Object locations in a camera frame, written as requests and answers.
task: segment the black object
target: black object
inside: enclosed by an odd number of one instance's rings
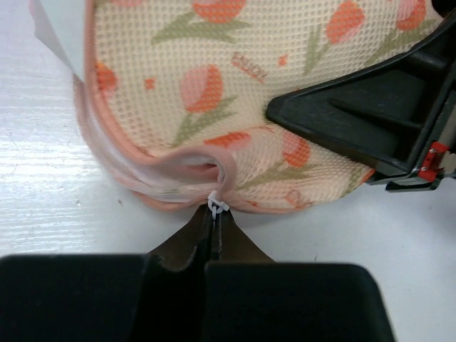
[[[0,341],[394,339],[365,269],[275,264],[204,206],[147,255],[3,258]]]
[[[407,53],[279,96],[270,102],[266,116],[375,168],[372,184],[388,184],[390,191],[433,190],[442,178],[456,176],[455,158],[449,156],[456,152],[455,106],[453,11]]]

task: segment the fabric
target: fabric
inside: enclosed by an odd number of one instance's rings
[[[352,192],[369,167],[268,122],[265,107],[406,51],[442,20],[430,0],[89,2],[95,114],[83,126],[105,135],[89,144],[119,182],[166,209],[212,190],[248,212]]]

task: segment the white surface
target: white surface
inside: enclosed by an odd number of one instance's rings
[[[192,210],[144,207],[81,140],[71,76],[33,37],[26,0],[0,6],[0,256],[146,252]],[[377,279],[398,342],[456,341],[456,181],[392,195],[363,186],[282,217],[237,214],[277,261],[349,261]]]

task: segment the pink fabric edge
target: pink fabric edge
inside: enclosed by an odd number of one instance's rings
[[[118,125],[110,108],[105,104],[98,90],[96,72],[95,72],[95,44],[93,28],[95,26],[95,0],[85,0],[85,51],[84,51],[84,66],[85,66],[85,86],[88,87],[87,94],[93,104],[93,112],[97,115],[103,130],[119,149],[119,151],[128,159],[141,165],[155,165],[161,162],[174,160],[176,157],[182,157],[186,154],[198,153],[208,155],[217,159],[224,166],[224,182],[220,185],[217,195],[219,199],[225,201],[233,209],[240,212],[248,212],[252,214],[287,214],[290,212],[298,212],[302,209],[263,209],[255,207],[245,200],[233,190],[236,185],[237,164],[231,153],[228,150],[223,150],[219,147],[198,146],[184,147],[178,151],[172,152],[165,157],[153,157],[135,146],[130,139],[125,135],[122,128]],[[75,103],[84,101],[83,83],[75,77]],[[78,122],[81,130],[87,130],[85,124],[85,109],[82,106],[77,107]],[[187,203],[166,203],[161,202],[143,194],[137,195],[145,204],[150,205],[159,210],[175,211],[191,207],[196,204],[204,204],[207,201],[206,197],[196,198]]]

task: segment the red clip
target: red clip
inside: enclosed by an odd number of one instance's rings
[[[438,169],[438,156],[450,150],[446,145],[441,144],[436,141],[432,143],[429,151],[427,152],[426,158],[421,165],[420,171],[418,171],[418,176],[423,178],[428,182],[434,182],[437,178],[439,169]]]

